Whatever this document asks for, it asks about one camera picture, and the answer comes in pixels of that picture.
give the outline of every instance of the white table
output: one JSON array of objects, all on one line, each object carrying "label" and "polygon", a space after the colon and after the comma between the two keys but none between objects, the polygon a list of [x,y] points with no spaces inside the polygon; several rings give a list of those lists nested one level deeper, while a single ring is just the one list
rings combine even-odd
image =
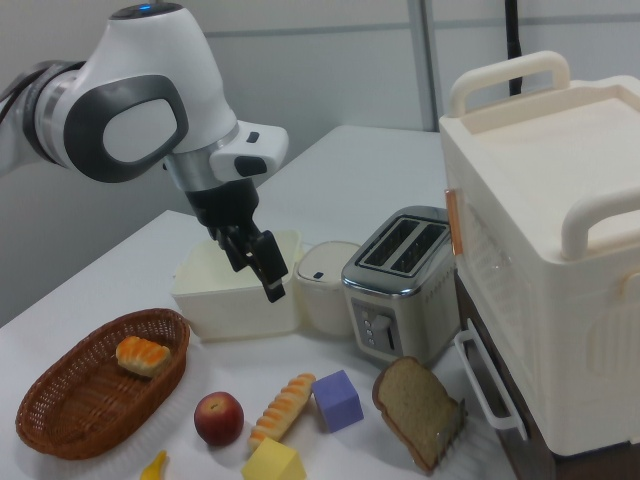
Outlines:
[{"label": "white table", "polygon": [[[255,219],[262,229],[300,230],[307,247],[327,240],[363,243],[400,208],[444,206],[444,187],[437,134],[340,127],[259,188]],[[136,433],[97,458],[60,460],[20,441],[15,414],[32,383],[104,323],[144,308],[177,310],[169,294],[173,273],[206,238],[194,217],[165,212],[0,329],[0,478],[137,479],[166,449],[165,480],[239,479],[251,425],[280,388],[303,371],[321,378],[342,369],[365,418],[330,434],[310,402],[283,439],[300,453],[308,478],[424,478],[373,406],[380,365],[353,340],[332,340],[310,329],[233,342],[203,343],[192,335],[176,390]],[[433,478],[515,478],[456,355],[448,349],[434,372],[451,396],[466,399],[468,425]],[[208,448],[193,426],[195,405],[215,390],[236,396],[246,419],[241,438],[218,450]]]}]

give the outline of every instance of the baguette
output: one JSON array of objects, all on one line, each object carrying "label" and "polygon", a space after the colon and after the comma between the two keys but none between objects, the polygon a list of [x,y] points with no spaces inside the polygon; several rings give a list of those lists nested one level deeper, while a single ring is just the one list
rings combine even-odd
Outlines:
[{"label": "baguette", "polygon": [[302,373],[280,390],[251,430],[248,443],[252,451],[267,437],[276,442],[282,438],[309,400],[315,381],[313,374]]},{"label": "baguette", "polygon": [[414,357],[401,357],[380,373],[373,403],[391,431],[404,443],[416,465],[430,475],[438,463],[437,434],[456,415],[458,403],[438,377]]}]

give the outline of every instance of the white handle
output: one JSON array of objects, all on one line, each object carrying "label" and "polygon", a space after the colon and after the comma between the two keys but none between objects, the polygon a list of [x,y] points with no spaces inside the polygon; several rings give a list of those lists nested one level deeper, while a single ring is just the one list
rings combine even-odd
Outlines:
[{"label": "white handle", "polygon": [[578,201],[562,222],[562,256],[579,260],[587,253],[589,229],[605,218],[640,210],[640,188],[599,194]]},{"label": "white handle", "polygon": [[[469,325],[469,330],[462,330],[461,332],[459,332],[453,339],[453,342],[456,346],[456,349],[458,350],[458,353],[460,354],[460,359],[462,360],[464,369],[467,372],[467,376],[469,377],[471,386],[473,387],[473,390],[476,393],[478,400],[480,401],[480,406],[482,407],[482,411],[484,412],[485,417],[487,417],[487,421],[493,428],[497,430],[508,430],[510,428],[517,428],[518,431],[520,432],[520,436],[522,437],[522,439],[526,440],[527,430],[524,427],[524,422],[522,421],[522,418],[520,418],[520,414],[516,410],[516,406],[514,405],[513,400],[511,400],[511,396],[509,395],[507,388],[504,386],[504,383],[502,383],[502,379],[500,378],[500,375],[498,374],[496,367],[493,365],[493,362],[491,361],[491,357],[489,357],[489,353],[484,347],[484,344],[482,343],[482,340],[480,339],[480,336],[478,335],[478,332],[475,326],[473,325],[473,322],[470,319],[467,322]],[[469,363],[469,360],[467,359],[467,355],[464,352],[464,345],[463,345],[464,342],[470,342],[470,341],[476,344],[476,347],[478,348],[478,352],[480,353],[480,357],[482,358],[482,361],[485,363],[487,369],[489,370],[489,373],[491,374],[491,378],[493,378],[493,381],[496,384],[496,387],[498,387],[500,396],[502,397],[502,400],[504,401],[504,404],[509,410],[509,413],[511,414],[511,416],[496,417],[491,411],[491,407],[489,406],[487,397],[485,397],[484,392],[482,391],[482,387],[480,387],[480,383],[478,382],[478,379],[476,378],[475,373],[473,373],[471,364]]]},{"label": "white handle", "polygon": [[550,51],[542,51],[523,55],[522,57],[494,63],[486,67],[476,68],[462,74],[451,87],[451,118],[462,117],[466,112],[467,96],[476,90],[512,78],[524,77],[534,73],[550,70],[553,74],[553,87],[562,90],[569,87],[569,64],[562,55]]}]

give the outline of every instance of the silver toaster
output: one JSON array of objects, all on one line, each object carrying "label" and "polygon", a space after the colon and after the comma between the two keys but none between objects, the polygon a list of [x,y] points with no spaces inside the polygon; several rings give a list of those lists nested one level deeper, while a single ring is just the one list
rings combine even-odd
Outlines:
[{"label": "silver toaster", "polygon": [[389,218],[342,270],[359,348],[431,362],[459,329],[447,211],[413,206]]}]

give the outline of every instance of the apple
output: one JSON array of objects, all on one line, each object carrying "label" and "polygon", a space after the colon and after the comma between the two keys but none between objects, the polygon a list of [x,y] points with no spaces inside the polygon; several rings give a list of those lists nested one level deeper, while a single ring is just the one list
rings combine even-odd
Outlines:
[{"label": "apple", "polygon": [[213,392],[198,402],[193,422],[205,442],[214,447],[224,447],[240,436],[244,411],[233,395]]}]

